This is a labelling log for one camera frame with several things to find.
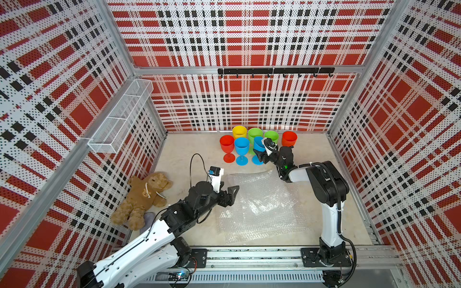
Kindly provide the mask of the red plastic wine glass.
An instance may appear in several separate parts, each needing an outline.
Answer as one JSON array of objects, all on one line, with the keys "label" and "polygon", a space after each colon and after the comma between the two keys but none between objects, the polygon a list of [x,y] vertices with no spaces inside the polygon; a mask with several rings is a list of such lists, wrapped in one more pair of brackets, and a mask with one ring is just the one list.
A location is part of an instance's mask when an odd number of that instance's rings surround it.
[{"label": "red plastic wine glass", "polygon": [[282,146],[294,147],[298,140],[298,135],[293,131],[286,131],[282,135]]}]

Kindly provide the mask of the green glass bundle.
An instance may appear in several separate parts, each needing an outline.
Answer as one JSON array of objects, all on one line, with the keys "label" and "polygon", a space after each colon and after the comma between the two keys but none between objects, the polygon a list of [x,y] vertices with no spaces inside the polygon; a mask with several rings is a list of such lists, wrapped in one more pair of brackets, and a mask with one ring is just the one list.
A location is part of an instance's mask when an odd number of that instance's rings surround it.
[{"label": "green glass bundle", "polygon": [[264,133],[264,137],[268,138],[268,139],[271,139],[275,144],[278,144],[278,140],[279,140],[278,132],[269,130],[269,131]]}]

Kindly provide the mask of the light blue glass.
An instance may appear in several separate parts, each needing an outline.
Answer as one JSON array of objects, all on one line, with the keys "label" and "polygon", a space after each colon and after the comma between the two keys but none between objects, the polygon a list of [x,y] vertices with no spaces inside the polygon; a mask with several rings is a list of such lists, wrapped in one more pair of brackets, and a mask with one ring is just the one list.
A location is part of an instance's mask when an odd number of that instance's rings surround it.
[{"label": "light blue glass", "polygon": [[250,142],[246,138],[237,138],[234,141],[234,146],[235,146],[235,151],[238,154],[238,157],[236,158],[236,163],[239,166],[245,166],[248,164],[248,158],[246,157],[246,154],[249,152],[250,148]]}]

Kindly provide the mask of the red glass bundle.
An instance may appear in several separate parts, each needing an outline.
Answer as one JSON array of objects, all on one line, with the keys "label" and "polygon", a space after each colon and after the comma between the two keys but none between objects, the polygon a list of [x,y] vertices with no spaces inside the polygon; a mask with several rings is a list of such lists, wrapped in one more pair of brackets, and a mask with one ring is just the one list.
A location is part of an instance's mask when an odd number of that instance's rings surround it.
[{"label": "red glass bundle", "polygon": [[220,138],[220,146],[225,153],[223,160],[226,163],[233,163],[235,161],[235,156],[233,154],[234,140],[234,137],[231,135],[225,135]]}]

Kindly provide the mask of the yellow plastic wine glass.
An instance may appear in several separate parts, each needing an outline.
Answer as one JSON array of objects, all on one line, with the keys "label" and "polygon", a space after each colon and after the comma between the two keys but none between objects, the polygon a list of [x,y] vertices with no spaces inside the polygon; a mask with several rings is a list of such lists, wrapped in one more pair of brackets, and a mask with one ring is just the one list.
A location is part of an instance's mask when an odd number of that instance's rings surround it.
[{"label": "yellow plastic wine glass", "polygon": [[234,139],[246,138],[247,137],[247,128],[244,126],[235,126],[232,129],[232,134]]}]

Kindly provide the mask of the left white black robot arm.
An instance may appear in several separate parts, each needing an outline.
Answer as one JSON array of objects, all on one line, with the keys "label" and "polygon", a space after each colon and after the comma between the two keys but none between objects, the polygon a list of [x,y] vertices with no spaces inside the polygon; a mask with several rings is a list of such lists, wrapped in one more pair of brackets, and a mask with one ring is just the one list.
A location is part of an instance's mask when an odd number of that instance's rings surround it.
[{"label": "left white black robot arm", "polygon": [[77,269],[81,288],[132,288],[153,274],[174,266],[184,267],[192,249],[181,236],[194,227],[199,217],[216,205],[235,203],[239,186],[218,191],[211,183],[198,182],[188,196],[167,208],[144,233],[113,255],[94,263],[86,261]]}]

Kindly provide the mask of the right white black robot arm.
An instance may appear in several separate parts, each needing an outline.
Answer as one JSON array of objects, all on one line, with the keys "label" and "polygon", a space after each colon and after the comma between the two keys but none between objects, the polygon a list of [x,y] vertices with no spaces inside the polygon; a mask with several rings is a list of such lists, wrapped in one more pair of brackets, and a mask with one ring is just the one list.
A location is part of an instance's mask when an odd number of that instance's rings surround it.
[{"label": "right white black robot arm", "polygon": [[347,240],[342,234],[342,212],[349,193],[344,177],[330,161],[295,165],[291,146],[278,147],[270,138],[255,141],[258,160],[271,162],[286,183],[308,182],[322,206],[322,234],[314,261],[324,266],[349,265]]}]

